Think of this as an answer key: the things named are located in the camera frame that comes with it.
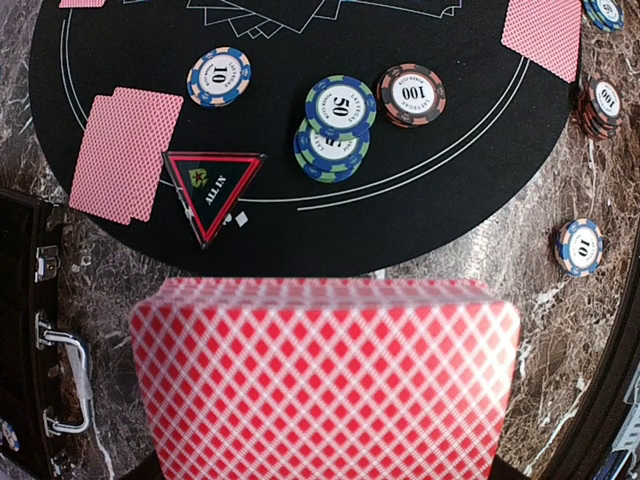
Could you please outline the red triangle dealer marker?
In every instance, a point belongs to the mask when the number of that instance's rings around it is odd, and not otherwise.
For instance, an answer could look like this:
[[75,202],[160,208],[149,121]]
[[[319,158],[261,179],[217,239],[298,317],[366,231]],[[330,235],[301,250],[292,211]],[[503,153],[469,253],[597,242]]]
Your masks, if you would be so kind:
[[164,165],[185,216],[207,249],[267,156],[260,153],[167,151]]

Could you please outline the red playing card deck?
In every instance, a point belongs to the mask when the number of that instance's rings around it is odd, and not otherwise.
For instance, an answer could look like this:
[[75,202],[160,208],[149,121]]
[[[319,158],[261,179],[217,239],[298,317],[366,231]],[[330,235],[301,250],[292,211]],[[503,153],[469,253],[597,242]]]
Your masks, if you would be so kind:
[[168,479],[485,479],[520,322],[474,280],[171,278],[130,332]]

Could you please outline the blue white chip mat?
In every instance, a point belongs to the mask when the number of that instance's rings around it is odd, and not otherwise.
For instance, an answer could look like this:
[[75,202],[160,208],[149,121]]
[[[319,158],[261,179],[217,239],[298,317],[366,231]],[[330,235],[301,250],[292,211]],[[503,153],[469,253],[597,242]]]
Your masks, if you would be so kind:
[[251,63],[242,51],[219,46],[194,63],[187,73],[186,87],[196,104],[221,108],[244,93],[251,76]]

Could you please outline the dealt red card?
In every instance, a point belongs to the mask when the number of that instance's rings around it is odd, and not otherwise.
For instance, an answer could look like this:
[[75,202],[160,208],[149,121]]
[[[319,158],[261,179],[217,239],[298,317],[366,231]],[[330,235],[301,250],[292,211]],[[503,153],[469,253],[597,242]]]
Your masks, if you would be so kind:
[[69,206],[118,224],[150,220],[162,154],[184,99],[117,87],[94,98],[78,154]]
[[73,8],[101,8],[106,0],[61,0],[58,7],[60,9]]

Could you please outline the blue white chip stack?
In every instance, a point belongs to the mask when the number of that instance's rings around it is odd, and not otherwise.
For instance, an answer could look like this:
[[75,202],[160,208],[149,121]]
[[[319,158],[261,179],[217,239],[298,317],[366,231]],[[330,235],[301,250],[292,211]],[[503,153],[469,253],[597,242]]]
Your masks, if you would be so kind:
[[565,223],[554,241],[554,254],[560,268],[574,278],[593,274],[603,256],[603,237],[589,218]]

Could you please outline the dealt red cards front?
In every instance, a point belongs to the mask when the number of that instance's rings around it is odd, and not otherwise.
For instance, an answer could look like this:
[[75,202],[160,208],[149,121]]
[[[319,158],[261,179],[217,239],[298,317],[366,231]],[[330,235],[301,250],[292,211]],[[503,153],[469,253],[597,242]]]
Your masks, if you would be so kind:
[[577,77],[581,17],[578,0],[510,0],[501,43],[572,83]]

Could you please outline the red white chip stack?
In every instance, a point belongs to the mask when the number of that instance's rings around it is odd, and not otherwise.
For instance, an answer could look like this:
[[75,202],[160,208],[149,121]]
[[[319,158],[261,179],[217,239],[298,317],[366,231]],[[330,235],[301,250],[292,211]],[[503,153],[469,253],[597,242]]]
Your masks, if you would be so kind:
[[614,138],[622,125],[623,108],[618,89],[602,74],[594,74],[578,96],[578,126],[592,140]]

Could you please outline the blue green chip stack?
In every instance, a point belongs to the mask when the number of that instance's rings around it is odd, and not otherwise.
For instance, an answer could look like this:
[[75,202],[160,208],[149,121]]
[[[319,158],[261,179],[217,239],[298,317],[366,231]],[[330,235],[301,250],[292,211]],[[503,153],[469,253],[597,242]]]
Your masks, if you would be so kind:
[[592,24],[604,32],[612,33],[624,27],[624,13],[615,0],[583,0],[584,11]]

